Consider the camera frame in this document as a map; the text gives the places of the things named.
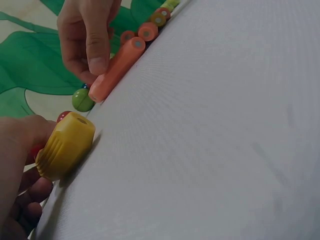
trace red bead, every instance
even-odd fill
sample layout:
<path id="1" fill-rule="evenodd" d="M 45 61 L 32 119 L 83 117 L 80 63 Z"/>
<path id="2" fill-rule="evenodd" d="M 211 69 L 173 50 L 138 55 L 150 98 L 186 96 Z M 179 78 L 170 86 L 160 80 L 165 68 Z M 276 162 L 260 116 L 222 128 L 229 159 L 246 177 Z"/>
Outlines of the red bead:
<path id="1" fill-rule="evenodd" d="M 60 122 L 62 119 L 64 119 L 65 116 L 67 116 L 68 113 L 71 113 L 71 111 L 64 111 L 62 112 L 59 116 L 58 119 L 56 120 L 56 122 Z"/>
<path id="2" fill-rule="evenodd" d="M 31 157 L 33 157 L 33 159 L 36 159 L 38 152 L 43 149 L 45 146 L 44 145 L 37 145 L 35 147 L 33 147 L 30 151 L 30 155 Z"/>

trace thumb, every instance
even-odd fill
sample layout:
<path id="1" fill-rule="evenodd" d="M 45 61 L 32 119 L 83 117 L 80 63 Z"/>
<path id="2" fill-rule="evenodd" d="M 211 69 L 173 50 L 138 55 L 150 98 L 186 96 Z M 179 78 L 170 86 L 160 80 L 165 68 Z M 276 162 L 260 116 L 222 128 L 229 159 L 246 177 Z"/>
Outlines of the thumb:
<path id="1" fill-rule="evenodd" d="M 96 4 L 96 6 L 88 7 L 85 14 L 82 15 L 86 29 L 85 45 L 89 70 L 96 76 L 104 74 L 108 69 L 110 49 L 107 20 L 109 12 L 108 4 L 105 6 Z"/>

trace finger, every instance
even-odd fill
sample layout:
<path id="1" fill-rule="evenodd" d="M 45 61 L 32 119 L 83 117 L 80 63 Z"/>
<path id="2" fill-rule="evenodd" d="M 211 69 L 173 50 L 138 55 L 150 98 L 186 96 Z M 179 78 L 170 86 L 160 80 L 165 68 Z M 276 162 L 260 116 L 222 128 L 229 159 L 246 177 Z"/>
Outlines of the finger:
<path id="1" fill-rule="evenodd" d="M 109 17 L 107 20 L 108 25 L 116 18 L 118 11 L 120 9 L 120 6 L 121 6 L 121 1 L 122 0 L 114 0 L 113 1 L 112 7 L 110 9 Z"/>
<path id="2" fill-rule="evenodd" d="M 28 151 L 31 150 L 33 146 L 39 144 L 45 144 L 50 135 L 52 134 L 56 122 L 48 121 L 40 115 L 30 115 L 20 119 L 25 129 L 25 141 L 21 144 Z"/>
<path id="3" fill-rule="evenodd" d="M 86 84 L 92 84 L 97 76 L 89 71 L 87 63 L 82 62 L 83 47 L 78 40 L 67 39 L 60 35 L 62 61 L 66 69 Z"/>
<path id="4" fill-rule="evenodd" d="M 30 203 L 41 203 L 46 200 L 53 189 L 53 183 L 41 177 L 25 193 L 16 197 L 15 202 L 24 209 Z"/>
<path id="5" fill-rule="evenodd" d="M 103 4 L 91 4 L 85 1 L 80 8 L 86 29 L 86 55 L 89 70 L 94 75 L 101 75 L 107 71 L 109 61 L 109 36 L 107 19 L 110 13 L 110 1 Z"/>
<path id="6" fill-rule="evenodd" d="M 18 194 L 30 188 L 33 184 L 35 184 L 38 181 L 39 178 L 40 174 L 36 167 L 30 168 L 28 171 L 25 171 L 21 178 Z"/>
<path id="7" fill-rule="evenodd" d="M 31 231 L 38 225 L 41 215 L 42 207 L 37 202 L 32 202 L 23 209 L 18 223 L 21 225 L 27 236 L 29 236 Z"/>

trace orange bead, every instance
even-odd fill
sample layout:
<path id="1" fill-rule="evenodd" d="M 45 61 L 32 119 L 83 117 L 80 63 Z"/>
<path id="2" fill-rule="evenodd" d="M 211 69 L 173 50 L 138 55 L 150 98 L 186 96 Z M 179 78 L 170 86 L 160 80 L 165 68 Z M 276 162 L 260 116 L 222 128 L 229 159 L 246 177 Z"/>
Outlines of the orange bead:
<path id="1" fill-rule="evenodd" d="M 158 36 L 158 27 L 153 22 L 145 22 L 140 26 L 138 36 L 145 42 L 150 42 Z"/>
<path id="2" fill-rule="evenodd" d="M 133 31 L 124 31 L 120 36 L 121 45 L 125 44 L 128 40 L 132 39 L 136 34 Z"/>
<path id="3" fill-rule="evenodd" d="M 110 60 L 108 71 L 93 82 L 89 97 L 96 103 L 105 100 L 145 49 L 146 42 L 141 37 L 135 36 L 128 40 Z"/>
<path id="4" fill-rule="evenodd" d="M 167 19 L 160 12 L 154 12 L 150 17 L 150 22 L 154 23 L 157 27 L 162 27 L 166 24 Z"/>
<path id="5" fill-rule="evenodd" d="M 162 14 L 163 16 L 165 16 L 165 19 L 167 19 L 167 20 L 171 17 L 170 10 L 165 7 L 160 7 L 157 10 L 155 10 L 155 12 Z"/>

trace green toy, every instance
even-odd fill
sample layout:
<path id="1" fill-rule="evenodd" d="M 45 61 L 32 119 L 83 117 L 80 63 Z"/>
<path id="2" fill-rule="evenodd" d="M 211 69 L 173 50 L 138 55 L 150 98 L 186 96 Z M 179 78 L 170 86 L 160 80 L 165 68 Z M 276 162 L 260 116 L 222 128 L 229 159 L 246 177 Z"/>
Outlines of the green toy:
<path id="1" fill-rule="evenodd" d="M 72 105 L 79 112 L 88 112 L 95 105 L 95 102 L 90 99 L 88 93 L 89 89 L 80 88 L 77 91 L 75 91 L 75 93 L 72 96 Z"/>

